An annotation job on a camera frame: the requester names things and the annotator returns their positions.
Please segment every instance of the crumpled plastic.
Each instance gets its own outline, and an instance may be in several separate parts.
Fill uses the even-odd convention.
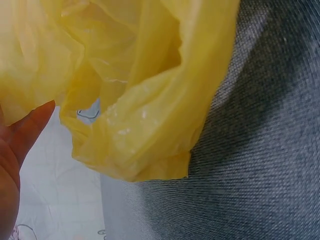
[[[188,175],[232,55],[240,0],[2,0],[10,125],[55,100],[72,157],[129,182]],[[78,110],[100,100],[90,124]]]

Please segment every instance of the jeans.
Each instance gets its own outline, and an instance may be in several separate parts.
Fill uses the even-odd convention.
[[[189,177],[101,186],[110,240],[320,239],[320,1],[243,0]]]

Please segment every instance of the white sheet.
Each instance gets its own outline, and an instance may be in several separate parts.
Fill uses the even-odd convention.
[[[99,174],[71,158],[71,135],[58,115],[56,109],[21,169],[17,224],[38,240],[103,240]]]

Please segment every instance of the yellow plastic bag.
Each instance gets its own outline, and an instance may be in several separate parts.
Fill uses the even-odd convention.
[[[72,156],[125,181],[187,176],[231,58],[240,0],[2,0],[10,125],[54,99]],[[77,119],[99,98],[92,125]]]

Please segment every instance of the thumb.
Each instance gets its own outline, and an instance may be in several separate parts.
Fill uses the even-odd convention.
[[[10,126],[12,135],[8,144],[20,167],[22,166],[29,150],[35,144],[39,135],[48,124],[55,106],[55,102],[50,101],[36,108],[26,117]]]

